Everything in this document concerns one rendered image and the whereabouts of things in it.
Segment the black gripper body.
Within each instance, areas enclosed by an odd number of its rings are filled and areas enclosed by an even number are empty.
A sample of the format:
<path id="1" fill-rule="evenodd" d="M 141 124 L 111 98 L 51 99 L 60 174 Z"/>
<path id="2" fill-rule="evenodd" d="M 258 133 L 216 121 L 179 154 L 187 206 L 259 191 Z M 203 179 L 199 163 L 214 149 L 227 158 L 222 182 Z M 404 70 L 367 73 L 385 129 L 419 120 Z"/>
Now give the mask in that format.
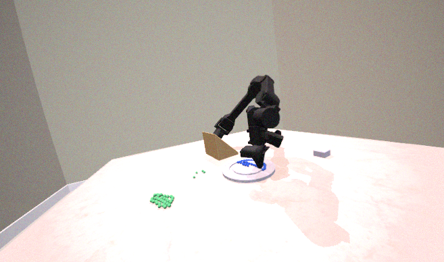
<path id="1" fill-rule="evenodd" d="M 266 142 L 265 144 L 260 144 L 260 139 L 264 128 L 260 126 L 248 127 L 249 129 L 247 130 L 247 133 L 249 133 L 249 145 L 246 145 L 240 150 L 240 155 L 244 158 L 259 159 L 263 155 L 264 149 L 266 148 Z"/>

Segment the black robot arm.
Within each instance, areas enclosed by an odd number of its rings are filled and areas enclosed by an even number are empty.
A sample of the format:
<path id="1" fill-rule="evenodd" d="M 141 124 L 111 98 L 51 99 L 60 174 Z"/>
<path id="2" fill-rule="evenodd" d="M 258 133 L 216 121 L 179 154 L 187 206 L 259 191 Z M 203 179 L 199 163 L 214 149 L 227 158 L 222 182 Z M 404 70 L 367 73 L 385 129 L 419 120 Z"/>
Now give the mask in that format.
<path id="1" fill-rule="evenodd" d="M 255 102 L 260 107 L 254 105 L 248 106 L 255 98 Z M 216 129 L 213 134 L 222 139 L 224 135 L 228 135 L 235 125 L 236 118 L 248 106 L 247 120 L 248 126 L 260 126 L 264 128 L 260 139 L 260 144 L 268 143 L 279 148 L 284 136 L 281 136 L 281 131 L 268 131 L 277 127 L 280 116 L 278 107 L 280 99 L 274 93 L 274 81 L 268 75 L 257 76 L 254 78 L 248 87 L 247 94 L 240 100 L 237 106 L 220 120 L 214 126 Z M 219 124 L 219 125 L 218 125 Z M 222 128 L 221 128 L 222 127 Z M 265 129 L 266 128 L 266 129 Z"/>

